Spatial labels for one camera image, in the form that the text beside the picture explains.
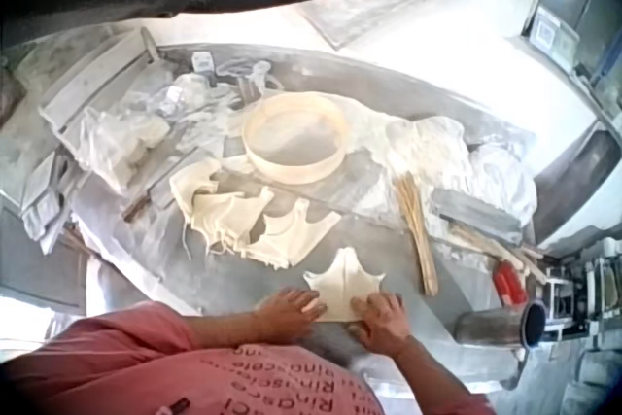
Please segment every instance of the person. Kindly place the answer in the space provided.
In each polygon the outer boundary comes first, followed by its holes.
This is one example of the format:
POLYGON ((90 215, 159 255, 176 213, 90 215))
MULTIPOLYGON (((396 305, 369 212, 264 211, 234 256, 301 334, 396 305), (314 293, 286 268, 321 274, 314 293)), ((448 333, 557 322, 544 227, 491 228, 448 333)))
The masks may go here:
MULTIPOLYGON (((354 299, 351 331, 397 365, 428 414, 493 414, 410 333, 401 298, 354 299)), ((256 310, 184 317, 157 302, 77 321, 4 364, 51 414, 381 414, 365 383, 292 344, 326 311, 313 291, 283 289, 256 310)))

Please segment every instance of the pink shirt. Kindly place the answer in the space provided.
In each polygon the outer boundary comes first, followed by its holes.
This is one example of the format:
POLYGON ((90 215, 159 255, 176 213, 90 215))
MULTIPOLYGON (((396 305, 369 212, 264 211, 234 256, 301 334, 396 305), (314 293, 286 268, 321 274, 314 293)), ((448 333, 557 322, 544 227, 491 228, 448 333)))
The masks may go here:
MULTIPOLYGON (((183 415, 383 413, 359 379, 299 347, 200 349, 161 303, 80 320, 5 369, 54 414, 164 414, 182 398, 183 415)), ((437 413, 492 412, 472 396, 437 413)))

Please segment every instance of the hand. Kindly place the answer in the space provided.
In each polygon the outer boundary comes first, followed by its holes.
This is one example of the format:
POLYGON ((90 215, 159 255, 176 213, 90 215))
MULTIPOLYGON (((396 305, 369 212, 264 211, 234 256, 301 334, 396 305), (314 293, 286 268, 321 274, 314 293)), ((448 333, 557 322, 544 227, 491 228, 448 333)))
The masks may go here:
POLYGON ((410 335, 401 296, 387 292, 374 293, 367 301, 353 298, 351 306, 363 322, 351 325, 349 331, 369 352, 394 359, 406 346, 410 335))
POLYGON ((259 304, 254 316, 261 341, 289 344, 306 335, 311 324, 327 311, 316 291, 283 289, 259 304))

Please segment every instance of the round wooden ring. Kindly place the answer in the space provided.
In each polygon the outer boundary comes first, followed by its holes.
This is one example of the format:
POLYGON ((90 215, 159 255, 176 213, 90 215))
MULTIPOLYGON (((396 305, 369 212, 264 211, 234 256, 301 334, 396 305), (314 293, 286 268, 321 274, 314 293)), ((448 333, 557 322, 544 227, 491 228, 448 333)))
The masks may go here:
POLYGON ((336 170, 346 156, 348 124, 341 110, 328 99, 312 92, 286 92, 270 97, 246 119, 242 129, 242 141, 246 154, 256 169, 276 182, 302 185, 317 182, 336 170), (329 157, 307 165, 281 165, 258 156, 249 141, 269 119, 291 112, 317 114, 326 119, 338 135, 337 150, 329 157))

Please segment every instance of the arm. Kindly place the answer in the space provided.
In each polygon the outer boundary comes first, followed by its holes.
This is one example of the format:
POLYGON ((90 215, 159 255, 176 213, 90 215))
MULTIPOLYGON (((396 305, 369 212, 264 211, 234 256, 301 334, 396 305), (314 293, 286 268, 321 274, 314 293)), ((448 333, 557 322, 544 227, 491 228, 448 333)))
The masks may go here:
POLYGON ((242 344, 286 344, 302 337, 327 308, 315 291, 283 289, 257 310, 226 316, 185 317, 198 344, 215 349, 242 344))
POLYGON ((388 293, 371 294, 367 301, 354 298, 352 307, 363 322, 353 325, 350 331, 370 352, 394 360, 424 414, 469 397, 470 392, 458 378, 410 335, 400 297, 388 293))

